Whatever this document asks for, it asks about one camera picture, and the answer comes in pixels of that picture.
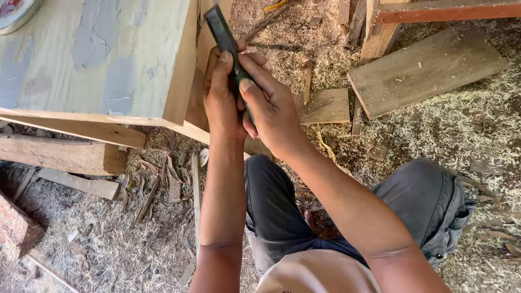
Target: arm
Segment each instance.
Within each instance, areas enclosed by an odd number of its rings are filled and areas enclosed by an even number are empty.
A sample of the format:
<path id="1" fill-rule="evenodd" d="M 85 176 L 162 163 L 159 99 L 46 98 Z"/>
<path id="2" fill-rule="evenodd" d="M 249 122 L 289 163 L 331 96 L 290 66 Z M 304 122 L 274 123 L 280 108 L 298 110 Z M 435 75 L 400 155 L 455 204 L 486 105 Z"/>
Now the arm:
<path id="1" fill-rule="evenodd" d="M 240 50 L 245 43 L 238 43 Z M 257 65 L 266 59 L 250 56 Z M 210 159 L 201 206 L 200 255 L 190 292 L 239 292 L 242 236 L 246 219 L 244 190 L 244 139 L 246 130 L 238 110 L 244 105 L 228 88 L 233 65 L 229 52 L 215 47 L 204 79 L 204 105 L 210 125 Z"/>
<path id="2" fill-rule="evenodd" d="M 300 127 L 289 89 L 247 56 L 239 60 L 258 85 L 243 79 L 240 86 L 254 112 L 258 135 L 317 196 L 365 258 L 382 292 L 450 292 L 400 219 L 314 148 Z M 244 126 L 252 133 L 252 125 Z"/>

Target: paint can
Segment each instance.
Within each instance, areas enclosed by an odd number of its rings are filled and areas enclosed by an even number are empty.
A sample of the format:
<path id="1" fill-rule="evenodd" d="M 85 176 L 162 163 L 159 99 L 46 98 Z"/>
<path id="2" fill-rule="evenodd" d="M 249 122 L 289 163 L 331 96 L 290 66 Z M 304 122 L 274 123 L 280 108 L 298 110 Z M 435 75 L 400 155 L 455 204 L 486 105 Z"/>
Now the paint can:
<path id="1" fill-rule="evenodd" d="M 42 0 L 0 0 L 0 35 L 12 33 L 38 11 Z"/>

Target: person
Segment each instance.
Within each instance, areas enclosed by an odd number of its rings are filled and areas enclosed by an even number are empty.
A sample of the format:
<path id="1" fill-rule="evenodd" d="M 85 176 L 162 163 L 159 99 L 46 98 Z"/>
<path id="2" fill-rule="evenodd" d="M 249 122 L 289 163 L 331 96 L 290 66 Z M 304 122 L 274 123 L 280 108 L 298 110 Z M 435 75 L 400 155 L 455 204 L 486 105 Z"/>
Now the person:
<path id="1" fill-rule="evenodd" d="M 367 189 L 314 148 L 267 59 L 238 60 L 253 79 L 242 79 L 239 90 L 256 128 L 228 87 L 232 54 L 212 49 L 204 80 L 210 159 L 190 292 L 240 291 L 245 223 L 262 276 L 256 292 L 450 292 L 431 265 L 454 249 L 472 213 L 460 179 L 419 158 Z M 316 236 L 291 180 L 268 157 L 243 160 L 248 133 L 300 175 L 345 238 Z"/>

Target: dirt floor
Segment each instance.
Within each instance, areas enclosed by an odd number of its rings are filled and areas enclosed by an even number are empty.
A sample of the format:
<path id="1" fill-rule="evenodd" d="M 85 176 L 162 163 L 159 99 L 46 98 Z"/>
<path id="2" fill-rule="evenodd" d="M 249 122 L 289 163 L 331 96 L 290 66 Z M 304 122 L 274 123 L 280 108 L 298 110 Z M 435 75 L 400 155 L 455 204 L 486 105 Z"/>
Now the dirt floor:
<path id="1" fill-rule="evenodd" d="M 263 19 L 262 8 L 272 0 L 235 0 L 230 27 L 236 38 L 244 37 Z M 351 3 L 354 13 L 356 1 Z M 355 95 L 347 72 L 357 67 L 360 46 L 345 48 L 348 27 L 338 25 L 338 0 L 303 0 L 278 21 L 251 40 L 249 51 L 266 55 L 274 76 L 287 84 L 294 95 L 305 86 L 309 56 L 314 61 L 312 90 L 348 87 L 353 108 Z M 309 25 L 320 18 L 318 29 Z M 504 210 L 475 188 L 466 187 L 478 208 L 469 229 L 457 242 L 457 251 L 447 256 L 438 273 L 453 292 L 520 292 L 521 262 L 511 258 L 506 244 L 521 246 L 521 19 L 479 20 L 476 22 L 488 41 L 503 55 L 510 67 L 487 79 L 432 97 L 424 102 L 368 121 L 363 115 L 362 135 L 351 136 L 351 124 L 304 126 L 304 130 L 325 156 L 331 147 L 337 163 L 349 169 L 355 179 L 372 187 L 400 165 L 417 157 L 428 157 L 442 166 L 461 172 L 495 192 Z M 401 27 L 393 50 L 411 45 L 453 25 L 454 22 L 413 23 Z M 35 128 L 9 124 L 15 133 L 72 139 Z M 80 292 L 183 292 L 179 281 L 191 257 L 185 236 L 194 250 L 195 231 L 192 187 L 183 185 L 183 200 L 168 203 L 160 188 L 150 220 L 134 224 L 146 196 L 139 197 L 139 176 L 152 187 L 158 170 L 138 162 L 142 159 L 161 167 L 166 155 L 172 157 L 185 179 L 190 176 L 190 154 L 206 146 L 160 127 L 135 127 L 148 135 L 145 150 L 129 150 L 127 172 L 105 177 L 122 184 L 129 182 L 129 204 L 122 199 L 93 202 L 83 192 L 44 179 L 31 181 L 17 205 L 39 222 L 47 233 L 31 255 L 52 268 Z M 383 162 L 369 157 L 376 145 L 388 152 Z M 490 149 L 502 176 L 470 172 L 470 160 L 484 148 Z M 320 203 L 298 174 L 277 161 L 296 185 L 297 204 L 302 212 L 317 210 Z M 29 166 L 0 163 L 0 189 L 16 192 Z M 72 207 L 59 204 L 60 200 Z M 322 237 L 334 237 L 334 223 L 325 211 L 314 213 Z M 67 236 L 79 229 L 79 245 Z M 487 230 L 502 231 L 510 239 L 488 237 Z M 16 260 L 0 251 L 0 288 L 5 292 L 68 292 L 46 273 L 35 272 L 26 259 Z M 241 292 L 253 292 L 258 282 L 251 249 L 244 242 Z"/>

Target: black pants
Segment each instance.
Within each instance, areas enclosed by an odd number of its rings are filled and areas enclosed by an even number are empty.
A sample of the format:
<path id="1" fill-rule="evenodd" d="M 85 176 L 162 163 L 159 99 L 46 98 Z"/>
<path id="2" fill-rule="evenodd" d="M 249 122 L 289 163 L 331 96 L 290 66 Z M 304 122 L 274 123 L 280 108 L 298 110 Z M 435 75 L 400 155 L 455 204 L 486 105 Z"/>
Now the black pants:
<path id="1" fill-rule="evenodd" d="M 268 157 L 255 155 L 246 160 L 244 180 L 246 232 L 260 276 L 285 255 L 308 249 L 336 250 L 367 266 L 344 237 L 317 237 L 295 204 L 290 178 Z M 459 177 L 426 158 L 401 166 L 371 191 L 403 221 L 433 266 L 454 251 L 475 209 Z"/>

